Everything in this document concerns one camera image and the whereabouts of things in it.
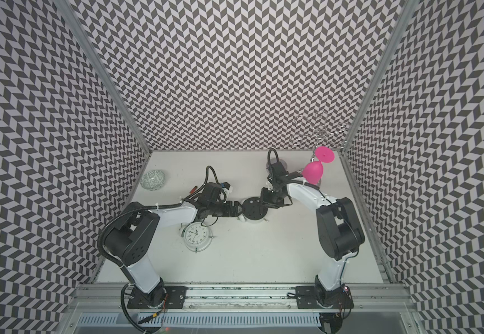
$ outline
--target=chevron patterned wall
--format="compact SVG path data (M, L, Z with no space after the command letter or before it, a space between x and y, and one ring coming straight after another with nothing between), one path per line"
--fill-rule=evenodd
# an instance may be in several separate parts
M350 124L403 1L70 3L151 149L225 150Z
M46 333L145 161L49 0L0 1L0 333Z
M431 333L484 333L484 0L421 2L351 161Z

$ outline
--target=wire glass holder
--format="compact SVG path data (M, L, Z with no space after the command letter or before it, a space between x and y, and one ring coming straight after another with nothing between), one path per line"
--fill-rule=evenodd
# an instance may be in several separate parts
M291 139L291 143L294 146L297 146L297 147L302 147L307 140L306 138L309 138L309 140L311 140L311 142L314 141L314 144L312 146L311 162L313 162L315 157L316 157L315 156L315 150L321 145L323 140L328 139L329 136L331 136L331 135L335 135L335 134L339 134L341 132L344 132L346 130L346 125L347 125L346 122L340 123L339 126L338 126L338 130L328 132L328 130L326 129L328 112L324 112L322 110L322 111L316 113L316 116L318 116L318 115L322 115L323 120L321 120L320 122L315 122L314 126L310 125L311 120L309 119L309 117L307 117L305 115L298 116L296 123L295 123L296 128L298 129L300 127L306 127L307 125L309 125L309 132L310 133L309 134L303 134L303 132L302 132L301 134L294 135L293 138ZM324 124L324 125L323 126L317 126L316 125L317 123ZM330 147L330 148L331 149L340 149L343 146L344 146L344 142L341 142L339 145L334 145L333 147Z

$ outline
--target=clock face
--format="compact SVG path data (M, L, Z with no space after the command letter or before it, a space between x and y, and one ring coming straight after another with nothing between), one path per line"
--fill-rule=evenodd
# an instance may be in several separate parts
M208 229L201 224L190 225L184 235L185 241L191 245L200 244L208 237Z
M192 223L186 227L183 238L186 247L197 253L211 244L212 231L210 227L201 226L201 223Z

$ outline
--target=vent grille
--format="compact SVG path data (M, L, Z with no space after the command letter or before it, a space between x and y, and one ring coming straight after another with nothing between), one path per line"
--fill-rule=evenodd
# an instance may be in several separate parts
M151 315L140 313L138 318ZM83 327L131 326L120 313L83 313L77 323ZM143 327L240 328L318 327L319 313L308 312L168 312L141 324Z
M141 313L140 319L150 313ZM171 326L194 328L236 327L315 327L319 326L319 314L314 313L166 313L144 323L147 326Z
M79 325L114 325L118 320L117 313L84 313L78 320Z

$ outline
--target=white table surface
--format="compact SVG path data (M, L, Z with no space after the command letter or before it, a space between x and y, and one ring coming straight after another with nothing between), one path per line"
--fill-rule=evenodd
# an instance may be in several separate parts
M279 152L288 171L303 168L311 152ZM233 188L229 200L259 196L265 186L266 152L154 152L146 168L162 170L165 186L158 191L138 187L133 201L144 205L177 203L205 178L211 165L220 182ZM321 190L330 196L353 199L352 191L338 156L324 164ZM207 223L215 218L209 217ZM268 222L253 224L236 218L219 218L212 226L216 236L202 252L188 250L179 226L158 229L149 248L155 270L170 283L313 283L329 257L322 250L314 211L299 201L278 210L269 209ZM126 282L121 270L106 261L97 282ZM346 283L383 283L368 239L359 256L352 259L344 273Z

